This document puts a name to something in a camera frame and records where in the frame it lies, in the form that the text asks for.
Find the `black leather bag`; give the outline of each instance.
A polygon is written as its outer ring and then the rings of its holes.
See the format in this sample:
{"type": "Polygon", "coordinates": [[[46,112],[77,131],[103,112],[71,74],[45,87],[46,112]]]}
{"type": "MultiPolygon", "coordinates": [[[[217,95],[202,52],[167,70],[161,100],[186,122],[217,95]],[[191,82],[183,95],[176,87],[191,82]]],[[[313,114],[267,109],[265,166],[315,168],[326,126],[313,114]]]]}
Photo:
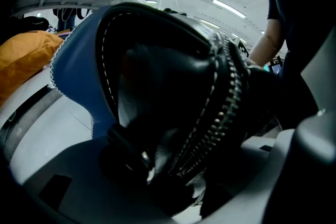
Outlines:
{"type": "Polygon", "coordinates": [[[197,200],[204,173],[232,162],[274,109],[277,76],[245,63],[227,36],[186,16],[114,6],[100,22],[96,60],[118,122],[108,133],[109,157],[170,215],[197,200]]]}

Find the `orange fabric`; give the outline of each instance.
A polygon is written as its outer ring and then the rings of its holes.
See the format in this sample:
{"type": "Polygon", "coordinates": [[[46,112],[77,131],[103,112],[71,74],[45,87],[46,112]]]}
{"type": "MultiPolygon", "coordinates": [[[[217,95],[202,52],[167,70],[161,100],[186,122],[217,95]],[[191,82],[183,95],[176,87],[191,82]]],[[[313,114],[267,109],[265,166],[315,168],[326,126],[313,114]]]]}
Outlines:
{"type": "Polygon", "coordinates": [[[18,34],[0,46],[0,106],[50,62],[63,40],[45,31],[18,34]]]}

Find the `metal zipper teeth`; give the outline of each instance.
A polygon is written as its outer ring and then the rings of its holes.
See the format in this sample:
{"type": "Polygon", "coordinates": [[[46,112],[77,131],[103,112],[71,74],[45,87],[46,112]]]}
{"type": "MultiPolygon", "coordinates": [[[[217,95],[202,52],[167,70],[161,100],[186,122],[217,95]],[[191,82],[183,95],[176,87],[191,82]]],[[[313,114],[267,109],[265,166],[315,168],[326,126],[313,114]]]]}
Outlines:
{"type": "Polygon", "coordinates": [[[217,117],[214,119],[207,134],[199,139],[199,142],[191,150],[189,157],[178,168],[177,176],[182,178],[196,168],[205,157],[222,141],[229,130],[234,117],[238,110],[238,104],[242,94],[241,78],[237,72],[234,62],[229,51],[229,44],[225,42],[224,53],[230,69],[230,88],[228,90],[229,96],[225,99],[225,104],[222,105],[217,117]]]}

